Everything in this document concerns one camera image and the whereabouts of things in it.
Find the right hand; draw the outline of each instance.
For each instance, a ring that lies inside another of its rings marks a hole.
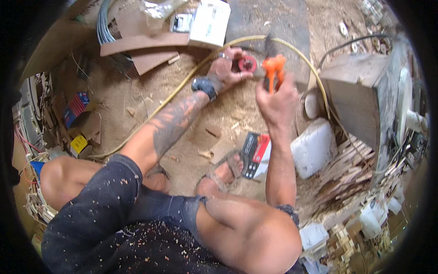
[[[263,87],[261,80],[256,86],[256,101],[272,141],[288,142],[289,145],[299,101],[293,74],[286,73],[283,84],[272,95]]]

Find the hand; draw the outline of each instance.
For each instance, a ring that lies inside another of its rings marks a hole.
[[[286,73],[279,90],[270,95],[263,87],[263,80],[256,87],[256,101],[268,126],[273,142],[292,141],[293,122],[298,108],[298,90],[293,74]]]
[[[246,51],[241,48],[229,48],[227,47],[223,53],[225,58],[218,58],[213,61],[210,70],[207,73],[208,78],[215,87],[215,91],[220,94],[233,85],[237,84],[244,79],[252,78],[251,72],[232,72],[231,66],[234,59],[240,59],[247,55]]]

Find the tattooed forearm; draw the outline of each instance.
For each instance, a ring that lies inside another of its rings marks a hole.
[[[168,105],[148,122],[155,127],[153,140],[158,158],[161,158],[182,136],[208,102],[205,93],[196,92],[177,103]]]

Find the left hand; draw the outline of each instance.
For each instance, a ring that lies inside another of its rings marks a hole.
[[[214,60],[210,67],[210,70],[207,73],[208,78],[212,82],[218,94],[221,94],[222,92],[231,88],[233,85],[237,84],[238,82],[243,81],[244,79],[253,77],[251,72],[231,71],[233,60],[240,59],[243,56],[247,55],[246,51],[243,51],[241,48],[238,47],[236,48],[227,47],[223,51],[223,53],[225,54],[225,58],[218,58]]]

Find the orange pruning shears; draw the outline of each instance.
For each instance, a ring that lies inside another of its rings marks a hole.
[[[274,92],[279,89],[280,85],[284,81],[283,68],[286,59],[283,55],[277,54],[277,49],[274,46],[271,34],[266,36],[265,51],[266,59],[261,64],[261,66],[266,70],[265,89],[269,91],[269,94],[274,94]]]

